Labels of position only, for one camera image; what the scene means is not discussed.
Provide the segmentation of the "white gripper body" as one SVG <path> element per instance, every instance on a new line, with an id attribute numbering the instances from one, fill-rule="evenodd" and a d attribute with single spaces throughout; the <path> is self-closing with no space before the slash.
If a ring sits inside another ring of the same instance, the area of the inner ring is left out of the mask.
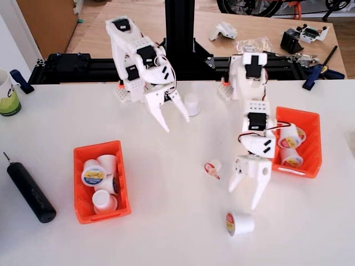
<path id="1" fill-rule="evenodd" d="M 145 93 L 144 98 L 148 109 L 153 111 L 165 102 L 167 96 L 173 98 L 177 96 L 177 94 L 178 91 L 172 85 L 157 85 L 149 89 L 149 91 Z"/>
<path id="2" fill-rule="evenodd" d="M 241 155 L 236 158 L 236 179 L 254 178 L 257 182 L 269 182 L 272 162 L 254 155 Z"/>

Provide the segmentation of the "white gripper moving finger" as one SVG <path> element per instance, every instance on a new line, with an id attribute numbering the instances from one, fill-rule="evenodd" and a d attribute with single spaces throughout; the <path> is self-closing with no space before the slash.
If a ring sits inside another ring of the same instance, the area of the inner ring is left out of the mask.
<path id="1" fill-rule="evenodd" d="M 175 95 L 175 96 L 171 97 L 171 100 L 173 101 L 175 107 L 183 115 L 186 122 L 190 122 L 189 113 L 188 113 L 184 103 L 182 102 L 181 97 L 179 95 Z"/>
<path id="2" fill-rule="evenodd" d="M 236 171 L 230 178 L 229 180 L 229 185 L 228 185 L 228 191 L 229 193 L 232 193 L 234 189 L 237 187 L 237 185 L 242 181 L 242 179 L 245 177 L 244 173 L 242 171 Z"/>

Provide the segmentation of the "white gripper fixed finger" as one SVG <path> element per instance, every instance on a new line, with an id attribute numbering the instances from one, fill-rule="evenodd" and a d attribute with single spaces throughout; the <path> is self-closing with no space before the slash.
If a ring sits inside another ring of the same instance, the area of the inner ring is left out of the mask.
<path id="1" fill-rule="evenodd" d="M 255 193 L 252 198 L 251 209 L 254 210 L 258 205 L 265 188 L 270 182 L 270 177 L 259 177 L 256 179 Z"/>
<path id="2" fill-rule="evenodd" d="M 163 117 L 163 114 L 160 110 L 160 108 L 152 108 L 150 110 L 152 116 L 157 120 L 157 122 L 162 126 L 162 128 L 166 131 L 169 132 L 169 128 L 165 122 L 165 119 Z"/>

